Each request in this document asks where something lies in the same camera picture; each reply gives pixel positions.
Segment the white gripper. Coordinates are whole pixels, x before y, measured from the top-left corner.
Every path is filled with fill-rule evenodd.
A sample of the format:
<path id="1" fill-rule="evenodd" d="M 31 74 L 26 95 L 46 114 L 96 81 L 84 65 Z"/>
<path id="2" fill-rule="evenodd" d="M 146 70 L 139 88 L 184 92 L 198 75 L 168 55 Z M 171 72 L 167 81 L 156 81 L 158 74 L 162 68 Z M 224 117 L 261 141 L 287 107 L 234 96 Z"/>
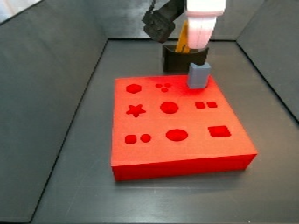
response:
<path id="1" fill-rule="evenodd" d="M 187 0 L 187 44 L 191 49 L 203 49 L 211 39 L 218 17 L 223 15 L 227 0 Z"/>

